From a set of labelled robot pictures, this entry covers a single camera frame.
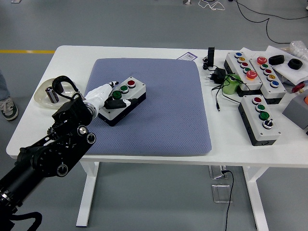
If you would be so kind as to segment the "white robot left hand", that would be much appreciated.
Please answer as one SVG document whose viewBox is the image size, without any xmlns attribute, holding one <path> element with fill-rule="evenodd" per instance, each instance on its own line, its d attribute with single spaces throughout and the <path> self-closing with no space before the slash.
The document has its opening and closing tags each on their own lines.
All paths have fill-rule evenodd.
<svg viewBox="0 0 308 231">
<path fill-rule="evenodd" d="M 119 84 L 119 82 L 112 81 L 102 86 L 99 86 L 87 93 L 87 95 L 85 96 L 84 104 L 92 112 L 94 117 L 98 115 L 99 110 L 103 107 L 108 110 L 120 109 L 139 103 L 138 99 L 111 100 L 106 103 L 110 93 L 113 90 L 113 87 L 117 84 Z"/>
</svg>

